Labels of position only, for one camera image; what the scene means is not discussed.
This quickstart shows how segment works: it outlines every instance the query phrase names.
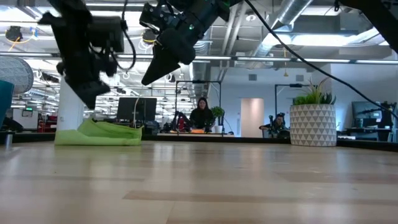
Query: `white textured planter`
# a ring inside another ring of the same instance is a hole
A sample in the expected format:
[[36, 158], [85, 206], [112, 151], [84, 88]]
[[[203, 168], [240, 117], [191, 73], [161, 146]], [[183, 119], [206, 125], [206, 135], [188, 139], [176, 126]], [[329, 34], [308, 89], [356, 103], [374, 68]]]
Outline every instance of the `white textured planter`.
[[297, 146], [336, 146], [335, 106], [291, 106], [290, 140]]

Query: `green cloth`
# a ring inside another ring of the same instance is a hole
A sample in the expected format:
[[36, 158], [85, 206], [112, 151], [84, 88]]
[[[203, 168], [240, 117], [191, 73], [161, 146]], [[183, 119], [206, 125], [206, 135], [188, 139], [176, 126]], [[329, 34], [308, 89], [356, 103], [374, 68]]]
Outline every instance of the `green cloth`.
[[57, 131], [58, 146], [139, 146], [142, 128], [129, 128], [107, 122], [85, 120], [77, 130]]

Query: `wooden table surface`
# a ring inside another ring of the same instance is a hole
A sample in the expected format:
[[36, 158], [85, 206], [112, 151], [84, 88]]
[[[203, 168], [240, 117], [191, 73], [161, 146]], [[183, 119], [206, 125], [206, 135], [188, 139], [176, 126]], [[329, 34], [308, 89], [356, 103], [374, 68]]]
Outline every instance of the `wooden table surface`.
[[235, 138], [235, 135], [233, 134], [200, 134], [200, 133], [159, 133], [157, 134], [158, 136], [184, 136], [184, 137], [226, 137], [226, 138]]
[[398, 223], [398, 154], [270, 144], [14, 144], [0, 223]]

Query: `woman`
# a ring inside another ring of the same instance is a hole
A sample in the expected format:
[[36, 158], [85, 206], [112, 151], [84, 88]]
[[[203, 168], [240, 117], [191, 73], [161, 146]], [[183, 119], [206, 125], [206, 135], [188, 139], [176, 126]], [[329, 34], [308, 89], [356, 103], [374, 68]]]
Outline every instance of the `woman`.
[[202, 97], [198, 100], [198, 107], [191, 112], [189, 120], [194, 128], [211, 128], [215, 119], [213, 113], [209, 109], [206, 98]]

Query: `potted plant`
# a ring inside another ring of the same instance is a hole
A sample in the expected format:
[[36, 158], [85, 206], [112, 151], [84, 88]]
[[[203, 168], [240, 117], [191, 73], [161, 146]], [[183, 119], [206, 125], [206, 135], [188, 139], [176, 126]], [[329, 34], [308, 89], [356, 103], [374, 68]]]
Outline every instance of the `potted plant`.
[[298, 146], [336, 146], [336, 97], [322, 92], [328, 78], [310, 86], [290, 107], [290, 140]]
[[213, 113], [213, 116], [217, 119], [217, 123], [218, 123], [218, 125], [216, 125], [214, 127], [215, 133], [222, 133], [223, 127], [221, 124], [221, 120], [224, 117], [225, 111], [221, 107], [215, 106], [211, 109], [211, 112]]

